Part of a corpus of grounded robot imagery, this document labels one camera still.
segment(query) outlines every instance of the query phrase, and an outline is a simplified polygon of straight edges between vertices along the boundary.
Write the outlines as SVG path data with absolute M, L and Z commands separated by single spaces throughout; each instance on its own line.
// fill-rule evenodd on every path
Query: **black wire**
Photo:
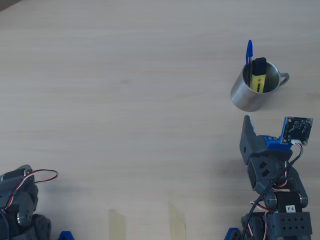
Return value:
M 256 206 L 258 205 L 258 203 L 262 200 L 262 198 L 264 197 L 264 195 L 269 191 L 269 189 L 276 183 L 276 181 L 279 180 L 279 178 L 281 178 L 281 176 L 295 163 L 295 161 L 297 161 L 300 157 L 301 157 L 301 154 L 302 154 L 302 151 L 303 151 L 303 148 L 302 146 L 300 145 L 300 153 L 298 156 L 295 157 L 295 159 L 293 159 L 289 164 L 288 166 L 286 166 L 283 171 L 281 173 L 279 173 L 279 175 L 277 175 L 273 181 L 271 181 L 269 183 L 269 185 L 264 189 L 264 191 L 260 194 L 260 196 L 255 200 L 254 204 L 252 205 L 251 209 L 250 209 L 250 212 L 248 213 L 247 217 L 246 217 L 246 220 L 245 220 L 245 225 L 244 225 L 244 228 L 243 228 L 243 232 L 242 232 L 242 236 L 241 236 L 241 240 L 245 240 L 245 236 L 246 236 L 246 232 L 247 232 L 247 226 L 249 224 L 249 221 L 250 221 L 250 218 L 251 218 L 251 215 L 252 213 L 254 212 Z
M 6 215 L 4 214 L 4 212 L 2 210 L 0 210 L 0 214 L 2 215 L 3 217 L 3 220 L 5 221 L 5 226 L 6 226 L 6 237 L 8 240 L 10 240 L 10 228 L 9 228 L 9 222 L 6 218 Z

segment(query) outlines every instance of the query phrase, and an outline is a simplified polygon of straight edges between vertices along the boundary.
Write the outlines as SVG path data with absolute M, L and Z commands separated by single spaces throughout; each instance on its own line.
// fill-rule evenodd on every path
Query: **tape strip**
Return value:
M 171 240 L 186 240 L 186 217 L 169 202 Z
M 109 240 L 126 240 L 125 217 L 114 209 L 109 210 Z

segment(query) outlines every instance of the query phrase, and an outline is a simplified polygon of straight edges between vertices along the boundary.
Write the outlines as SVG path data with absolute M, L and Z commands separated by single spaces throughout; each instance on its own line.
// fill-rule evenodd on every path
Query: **gray plastic part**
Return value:
M 41 240 L 37 238 L 36 231 L 33 227 L 29 228 L 23 234 L 11 237 L 11 240 Z
M 309 212 L 270 213 L 267 216 L 267 222 L 268 239 L 270 240 L 280 240 L 283 238 L 278 237 L 293 236 L 305 236 L 305 238 L 300 238 L 304 240 L 311 239 L 312 227 Z

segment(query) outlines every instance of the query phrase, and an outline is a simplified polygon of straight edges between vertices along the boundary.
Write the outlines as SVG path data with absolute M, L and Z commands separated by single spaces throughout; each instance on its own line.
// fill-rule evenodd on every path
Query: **blue mount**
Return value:
M 58 240 L 75 240 L 70 231 L 62 231 Z
M 287 122 L 287 117 L 284 118 L 283 127 L 281 136 L 279 138 L 275 136 L 264 136 L 264 140 L 266 143 L 266 149 L 276 149 L 276 150 L 290 150 L 291 146 L 290 144 L 281 144 L 281 138 L 284 135 L 285 126 Z
M 231 237 L 231 234 L 232 234 L 233 232 L 240 232 L 240 230 L 239 230 L 238 228 L 236 228 L 236 227 L 231 227 L 231 228 L 229 228 L 228 232 L 227 232 L 226 235 L 225 235 L 224 240 L 229 240 L 229 238 Z

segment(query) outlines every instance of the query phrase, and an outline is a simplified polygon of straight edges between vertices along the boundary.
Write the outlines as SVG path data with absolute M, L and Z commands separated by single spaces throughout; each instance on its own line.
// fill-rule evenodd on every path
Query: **pen cap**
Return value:
M 267 73 L 267 60 L 265 57 L 256 58 L 252 61 L 252 74 L 255 76 Z

